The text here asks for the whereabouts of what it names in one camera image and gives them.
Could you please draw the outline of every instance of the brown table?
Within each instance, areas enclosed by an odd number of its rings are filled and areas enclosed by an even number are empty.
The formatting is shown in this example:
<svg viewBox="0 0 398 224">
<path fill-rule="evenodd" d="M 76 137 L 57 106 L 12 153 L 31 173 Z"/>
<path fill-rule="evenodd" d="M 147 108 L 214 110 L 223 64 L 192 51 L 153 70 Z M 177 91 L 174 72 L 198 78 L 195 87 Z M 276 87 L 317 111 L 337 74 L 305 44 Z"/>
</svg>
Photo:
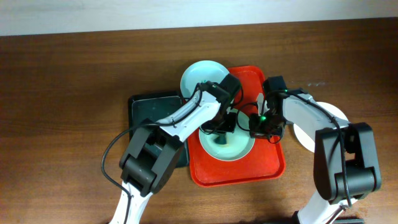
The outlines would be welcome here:
<svg viewBox="0 0 398 224">
<path fill-rule="evenodd" d="M 127 99 L 179 89 L 208 59 L 257 65 L 373 127 L 382 188 L 345 216 L 398 221 L 398 19 L 292 22 L 189 29 L 0 37 L 0 222 L 105 223 L 120 190 L 100 171 L 128 127 Z M 128 138 L 109 153 L 119 179 Z M 204 189 L 174 171 L 142 223 L 237 223 L 289 217 L 315 190 L 313 154 L 289 128 L 283 176 Z"/>
</svg>

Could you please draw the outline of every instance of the white wall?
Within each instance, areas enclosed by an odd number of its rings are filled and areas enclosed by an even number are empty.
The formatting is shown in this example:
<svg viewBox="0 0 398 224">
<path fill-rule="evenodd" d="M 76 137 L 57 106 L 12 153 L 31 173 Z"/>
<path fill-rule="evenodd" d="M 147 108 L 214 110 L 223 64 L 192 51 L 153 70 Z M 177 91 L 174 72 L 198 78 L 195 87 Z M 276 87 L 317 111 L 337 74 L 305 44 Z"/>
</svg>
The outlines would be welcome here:
<svg viewBox="0 0 398 224">
<path fill-rule="evenodd" d="M 398 16 L 398 0 L 0 0 L 0 35 Z"/>
</svg>

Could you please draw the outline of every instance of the wooden surface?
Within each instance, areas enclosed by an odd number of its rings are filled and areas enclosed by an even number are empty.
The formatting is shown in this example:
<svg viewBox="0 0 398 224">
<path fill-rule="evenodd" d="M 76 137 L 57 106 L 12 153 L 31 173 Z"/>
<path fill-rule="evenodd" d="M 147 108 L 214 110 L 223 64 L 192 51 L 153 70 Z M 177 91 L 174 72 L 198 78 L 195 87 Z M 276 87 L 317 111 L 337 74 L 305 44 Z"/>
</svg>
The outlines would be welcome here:
<svg viewBox="0 0 398 224">
<path fill-rule="evenodd" d="M 382 188 L 345 213 L 398 220 L 398 19 L 294 22 L 0 38 L 0 222 L 105 223 L 120 190 L 101 174 L 128 126 L 127 99 L 179 88 L 193 62 L 257 65 L 374 130 Z M 109 154 L 114 178 L 128 140 Z M 142 223 L 237 223 L 289 217 L 315 190 L 313 154 L 282 140 L 277 180 L 211 189 L 175 170 Z"/>
</svg>

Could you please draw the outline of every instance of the red tray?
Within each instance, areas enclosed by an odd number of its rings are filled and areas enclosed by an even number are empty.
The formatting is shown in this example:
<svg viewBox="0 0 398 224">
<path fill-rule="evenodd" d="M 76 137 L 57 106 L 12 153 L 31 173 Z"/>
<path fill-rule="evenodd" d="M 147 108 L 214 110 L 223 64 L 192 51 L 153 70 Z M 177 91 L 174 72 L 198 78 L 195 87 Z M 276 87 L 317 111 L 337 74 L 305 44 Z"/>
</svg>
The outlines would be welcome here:
<svg viewBox="0 0 398 224">
<path fill-rule="evenodd" d="M 263 93 L 262 83 L 265 81 L 262 71 L 255 66 L 233 67 L 228 69 L 238 77 L 244 90 L 244 99 L 236 108 L 245 103 L 256 101 L 259 93 Z M 242 110 L 246 115 L 257 113 L 254 106 Z M 193 181 L 202 187 L 240 184 L 260 180 L 276 179 L 285 171 L 285 158 L 282 146 L 270 144 L 265 139 L 256 139 L 251 151 L 242 159 L 225 162 L 211 157 L 203 149 L 199 141 L 199 130 L 188 138 L 190 155 L 190 171 Z"/>
</svg>

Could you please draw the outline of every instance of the white plate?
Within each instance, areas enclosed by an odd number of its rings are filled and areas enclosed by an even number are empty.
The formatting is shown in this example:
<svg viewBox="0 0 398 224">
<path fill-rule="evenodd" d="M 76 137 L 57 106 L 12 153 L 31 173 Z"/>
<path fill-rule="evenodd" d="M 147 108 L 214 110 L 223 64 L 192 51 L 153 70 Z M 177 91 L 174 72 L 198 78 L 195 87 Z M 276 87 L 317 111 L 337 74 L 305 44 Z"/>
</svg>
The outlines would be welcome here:
<svg viewBox="0 0 398 224">
<path fill-rule="evenodd" d="M 242 128 L 249 129 L 249 118 L 244 113 L 240 112 L 239 124 Z M 215 159 L 221 161 L 235 161 L 247 155 L 253 148 L 255 139 L 250 138 L 248 131 L 243 131 L 238 125 L 235 127 L 234 133 L 226 133 L 226 145 L 219 145 L 214 142 L 217 138 L 216 134 L 205 134 L 199 131 L 200 144 L 204 150 Z"/>
<path fill-rule="evenodd" d="M 324 103 L 324 102 L 317 102 L 321 107 L 323 107 L 325 110 L 329 111 L 331 114 L 335 115 L 336 117 L 344 120 L 348 120 L 345 114 L 337 107 L 329 104 L 329 103 Z M 298 141 L 303 145 L 306 149 L 308 149 L 311 152 L 315 152 L 315 142 L 312 141 L 310 136 L 305 134 L 305 132 L 298 127 L 296 124 L 293 124 L 293 130 L 294 134 L 296 135 Z"/>
<path fill-rule="evenodd" d="M 226 67 L 214 61 L 204 60 L 193 63 L 182 75 L 180 84 L 182 96 L 191 97 L 197 83 L 207 81 L 221 83 L 228 74 Z"/>
</svg>

